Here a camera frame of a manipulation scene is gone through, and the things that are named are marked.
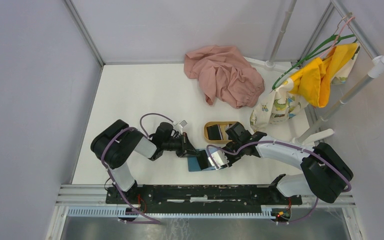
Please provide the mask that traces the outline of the blue card holder wallet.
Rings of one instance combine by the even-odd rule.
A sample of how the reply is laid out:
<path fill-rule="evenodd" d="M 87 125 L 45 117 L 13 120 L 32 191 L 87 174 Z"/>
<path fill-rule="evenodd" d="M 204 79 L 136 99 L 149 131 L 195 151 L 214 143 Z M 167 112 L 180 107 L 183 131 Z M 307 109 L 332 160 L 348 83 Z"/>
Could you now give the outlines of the blue card holder wallet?
<path fill-rule="evenodd" d="M 229 167 L 229 161 L 221 150 L 211 147 L 210 156 L 205 149 L 198 152 L 199 156 L 187 158 L 187 167 L 189 172 L 216 171 Z"/>

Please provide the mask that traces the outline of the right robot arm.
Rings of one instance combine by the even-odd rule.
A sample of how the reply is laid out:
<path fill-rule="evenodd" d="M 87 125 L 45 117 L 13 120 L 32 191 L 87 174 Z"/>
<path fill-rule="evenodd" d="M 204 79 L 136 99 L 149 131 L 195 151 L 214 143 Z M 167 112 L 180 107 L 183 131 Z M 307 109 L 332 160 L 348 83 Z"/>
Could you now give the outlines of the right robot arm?
<path fill-rule="evenodd" d="M 301 170 L 300 174 L 286 174 L 274 181 L 268 196 L 275 204 L 282 204 L 292 196 L 310 194 L 332 204 L 341 193 L 352 189 L 352 170 L 327 143 L 296 145 L 265 132 L 251 134 L 239 122 L 229 125 L 225 132 L 230 142 L 222 152 L 228 163 L 233 164 L 243 156 L 253 156 L 273 159 Z"/>

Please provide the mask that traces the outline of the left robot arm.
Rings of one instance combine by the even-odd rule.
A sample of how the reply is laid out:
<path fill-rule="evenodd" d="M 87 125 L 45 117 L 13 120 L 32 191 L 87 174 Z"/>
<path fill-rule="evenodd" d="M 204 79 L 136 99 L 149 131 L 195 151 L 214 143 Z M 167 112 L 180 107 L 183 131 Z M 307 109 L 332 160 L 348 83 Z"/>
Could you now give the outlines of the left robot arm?
<path fill-rule="evenodd" d="M 187 133 L 176 130 L 172 123 L 161 122 L 147 137 L 121 119 L 96 136 L 90 149 L 107 169 L 118 191 L 117 196 L 125 204 L 133 203 L 138 194 L 138 183 L 127 164 L 132 153 L 151 161 L 160 158 L 164 152 L 174 152 L 179 158 L 201 157 L 203 153 L 192 145 Z"/>

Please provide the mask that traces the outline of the dark grey credit card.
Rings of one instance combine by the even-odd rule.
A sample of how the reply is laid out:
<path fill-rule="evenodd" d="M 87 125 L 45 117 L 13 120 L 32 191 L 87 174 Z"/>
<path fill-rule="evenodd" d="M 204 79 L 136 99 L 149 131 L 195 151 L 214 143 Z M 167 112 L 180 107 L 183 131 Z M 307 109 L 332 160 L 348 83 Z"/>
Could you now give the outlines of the dark grey credit card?
<path fill-rule="evenodd" d="M 221 141 L 223 140 L 223 134 L 219 124 L 214 124 L 206 127 L 207 138 L 210 141 Z"/>

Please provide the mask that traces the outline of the yellow oval card tray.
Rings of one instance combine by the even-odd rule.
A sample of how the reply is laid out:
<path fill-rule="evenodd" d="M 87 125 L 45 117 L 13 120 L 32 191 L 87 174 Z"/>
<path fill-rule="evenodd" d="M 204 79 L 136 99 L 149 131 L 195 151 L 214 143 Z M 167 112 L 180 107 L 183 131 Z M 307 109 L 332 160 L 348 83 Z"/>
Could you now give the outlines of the yellow oval card tray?
<path fill-rule="evenodd" d="M 232 141 L 226 129 L 236 124 L 236 121 L 209 121 L 204 127 L 204 138 L 209 144 L 227 144 Z"/>

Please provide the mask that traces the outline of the dinosaur print cloth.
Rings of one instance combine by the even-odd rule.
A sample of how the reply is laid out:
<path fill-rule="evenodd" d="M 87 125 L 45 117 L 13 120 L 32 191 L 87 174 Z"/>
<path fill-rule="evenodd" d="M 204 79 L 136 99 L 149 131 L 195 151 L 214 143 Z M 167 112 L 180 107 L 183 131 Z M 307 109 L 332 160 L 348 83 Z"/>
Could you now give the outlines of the dinosaur print cloth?
<path fill-rule="evenodd" d="M 285 78 L 280 86 L 276 87 L 255 106 L 249 118 L 250 127 L 253 131 L 262 132 L 269 124 L 286 122 L 298 115 L 308 105 L 311 105 L 301 95 L 289 93 L 294 86 L 293 81 L 289 79 L 291 75 Z"/>

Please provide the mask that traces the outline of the pink crumpled cloth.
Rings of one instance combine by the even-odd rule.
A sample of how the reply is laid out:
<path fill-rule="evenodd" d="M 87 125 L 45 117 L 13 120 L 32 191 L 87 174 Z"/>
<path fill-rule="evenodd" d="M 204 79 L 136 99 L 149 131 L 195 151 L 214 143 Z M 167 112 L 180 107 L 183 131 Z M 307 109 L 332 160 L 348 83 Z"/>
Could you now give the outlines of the pink crumpled cloth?
<path fill-rule="evenodd" d="M 212 106 L 216 99 L 235 109 L 254 107 L 265 91 L 262 75 L 236 46 L 208 45 L 184 55 L 184 73 L 196 79 Z"/>

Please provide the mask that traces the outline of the yellow garment on hanger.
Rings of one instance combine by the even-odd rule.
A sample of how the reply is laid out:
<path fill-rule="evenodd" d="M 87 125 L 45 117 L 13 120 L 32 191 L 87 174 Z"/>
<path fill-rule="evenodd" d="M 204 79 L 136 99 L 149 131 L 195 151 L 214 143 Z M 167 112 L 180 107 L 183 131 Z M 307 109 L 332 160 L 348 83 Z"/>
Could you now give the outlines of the yellow garment on hanger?
<path fill-rule="evenodd" d="M 302 96 L 309 104 L 324 108 L 330 98 L 331 80 L 359 49 L 358 43 L 334 46 L 325 58 L 316 57 L 289 79 L 293 81 L 291 94 Z"/>

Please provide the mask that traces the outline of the pink clothes hanger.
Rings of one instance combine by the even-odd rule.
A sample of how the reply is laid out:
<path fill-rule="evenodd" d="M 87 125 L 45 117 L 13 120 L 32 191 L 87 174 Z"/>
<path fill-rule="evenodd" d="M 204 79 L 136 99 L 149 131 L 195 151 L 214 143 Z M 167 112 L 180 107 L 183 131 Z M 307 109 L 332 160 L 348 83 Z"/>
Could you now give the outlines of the pink clothes hanger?
<path fill-rule="evenodd" d="M 345 27 L 347 27 L 349 25 L 349 23 L 355 19 L 355 16 L 352 16 L 350 17 L 344 24 L 343 26 L 341 27 L 340 31 L 338 32 L 337 36 L 335 37 L 335 39 L 333 40 L 333 43 L 332 45 L 326 49 L 321 55 L 319 55 L 319 58 L 323 58 L 324 56 L 326 56 L 333 48 L 334 46 L 336 45 L 336 43 L 339 41 L 339 37 L 341 36 L 341 33 L 344 31 Z"/>

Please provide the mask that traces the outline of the green clothes hanger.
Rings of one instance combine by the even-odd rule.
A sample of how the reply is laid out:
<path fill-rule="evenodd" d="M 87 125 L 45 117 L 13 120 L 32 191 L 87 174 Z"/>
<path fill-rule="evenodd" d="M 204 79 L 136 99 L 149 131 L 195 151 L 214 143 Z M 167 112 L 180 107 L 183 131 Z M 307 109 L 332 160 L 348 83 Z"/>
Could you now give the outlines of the green clothes hanger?
<path fill-rule="evenodd" d="M 310 53 L 308 53 L 307 55 L 305 55 L 304 57 L 302 57 L 297 63 L 295 63 L 294 65 L 292 65 L 292 67 L 290 67 L 288 70 L 286 70 L 281 76 L 278 77 L 278 79 L 273 83 L 271 89 L 274 90 L 275 88 L 277 88 L 281 83 L 280 81 L 287 75 L 289 74 L 292 70 L 294 70 L 296 67 L 298 67 L 299 65 L 301 65 L 302 63 L 316 57 L 317 55 L 320 55 L 321 53 L 324 53 L 325 51 L 327 51 L 329 48 L 328 47 L 325 47 L 323 48 L 324 46 L 328 45 L 329 43 L 332 43 L 334 40 L 336 40 L 334 46 L 338 45 L 341 41 L 343 40 L 347 40 L 347 39 L 350 39 L 350 38 L 354 38 L 354 41 L 353 43 L 356 43 L 357 42 L 357 37 L 354 35 L 354 34 L 349 34 L 349 35 L 345 35 L 345 36 L 340 36 L 339 34 L 333 34 L 331 35 L 330 37 L 328 37 L 327 39 L 325 39 L 322 43 L 320 43 L 314 50 L 312 50 Z"/>

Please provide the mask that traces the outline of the white clothes rack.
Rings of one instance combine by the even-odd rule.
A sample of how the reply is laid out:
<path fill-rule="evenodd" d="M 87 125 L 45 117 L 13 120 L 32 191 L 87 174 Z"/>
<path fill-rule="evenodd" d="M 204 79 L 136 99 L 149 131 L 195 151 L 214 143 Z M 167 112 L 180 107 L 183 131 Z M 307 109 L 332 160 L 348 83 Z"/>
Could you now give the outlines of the white clothes rack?
<path fill-rule="evenodd" d="M 357 56 L 359 49 L 364 49 L 372 58 L 373 67 L 351 90 L 340 98 L 325 115 L 318 120 L 300 137 L 292 141 L 296 144 L 306 144 L 326 139 L 334 134 L 332 129 L 317 132 L 324 122 L 327 122 L 342 106 L 347 104 L 368 83 L 384 73 L 384 55 L 379 55 L 359 26 L 354 22 L 354 16 L 349 15 L 344 5 L 338 0 L 332 0 L 334 7 L 345 21 L 344 26 L 352 31 L 356 40 L 352 43 L 340 45 L 340 41 L 347 39 L 337 30 L 331 37 L 317 46 L 313 52 L 306 55 L 299 62 L 308 64 L 293 74 L 286 70 L 273 84 L 272 90 L 250 116 L 250 127 L 253 131 L 262 132 L 270 124 L 286 122 L 300 113 L 308 105 L 324 108 L 330 98 L 331 82 L 341 80 L 344 69 L 351 69 L 351 63 Z"/>

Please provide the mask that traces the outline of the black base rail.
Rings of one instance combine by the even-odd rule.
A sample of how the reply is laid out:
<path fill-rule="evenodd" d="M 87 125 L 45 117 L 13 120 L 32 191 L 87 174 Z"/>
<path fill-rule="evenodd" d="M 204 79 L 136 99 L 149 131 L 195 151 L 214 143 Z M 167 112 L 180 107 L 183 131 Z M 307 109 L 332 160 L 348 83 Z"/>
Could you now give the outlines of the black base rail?
<path fill-rule="evenodd" d="M 300 196 L 283 196 L 272 185 L 138 185 L 127 200 L 146 214 L 247 214 L 262 206 L 301 205 Z"/>

